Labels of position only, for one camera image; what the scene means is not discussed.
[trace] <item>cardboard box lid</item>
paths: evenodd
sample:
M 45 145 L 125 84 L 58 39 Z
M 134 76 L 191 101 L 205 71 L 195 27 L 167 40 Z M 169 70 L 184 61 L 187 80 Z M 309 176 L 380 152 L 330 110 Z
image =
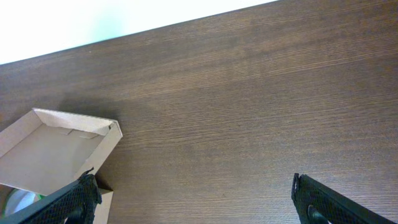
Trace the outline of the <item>cardboard box lid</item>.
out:
M 49 195 L 95 174 L 122 136 L 112 119 L 34 108 L 0 133 L 0 183 Z

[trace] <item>cardboard box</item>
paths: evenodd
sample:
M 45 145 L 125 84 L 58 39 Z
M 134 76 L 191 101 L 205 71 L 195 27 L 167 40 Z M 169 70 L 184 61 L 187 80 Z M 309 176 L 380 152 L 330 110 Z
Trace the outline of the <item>cardboard box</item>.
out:
M 49 195 L 95 174 L 122 136 L 112 119 L 34 108 L 0 133 L 0 184 Z

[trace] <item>white wall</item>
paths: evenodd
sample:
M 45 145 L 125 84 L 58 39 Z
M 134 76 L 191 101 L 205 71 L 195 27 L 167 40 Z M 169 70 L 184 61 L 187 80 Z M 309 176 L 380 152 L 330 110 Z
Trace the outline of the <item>white wall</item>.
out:
M 271 1 L 3 1 L 0 64 Z

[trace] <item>wooden table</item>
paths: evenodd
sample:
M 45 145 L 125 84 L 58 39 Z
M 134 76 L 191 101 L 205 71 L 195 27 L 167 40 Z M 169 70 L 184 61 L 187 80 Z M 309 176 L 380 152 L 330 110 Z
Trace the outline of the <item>wooden table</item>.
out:
M 397 17 L 282 0 L 1 65 L 0 128 L 119 120 L 110 223 L 299 223 L 294 172 L 398 222 Z

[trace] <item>black mesh material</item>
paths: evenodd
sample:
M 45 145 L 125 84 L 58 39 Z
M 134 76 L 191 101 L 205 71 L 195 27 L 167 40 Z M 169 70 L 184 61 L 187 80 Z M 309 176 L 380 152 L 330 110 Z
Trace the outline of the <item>black mesh material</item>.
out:
M 303 224 L 393 223 L 307 175 L 295 174 L 292 200 Z
M 83 174 L 78 181 L 65 195 L 23 223 L 93 223 L 96 204 L 101 203 L 95 177 Z

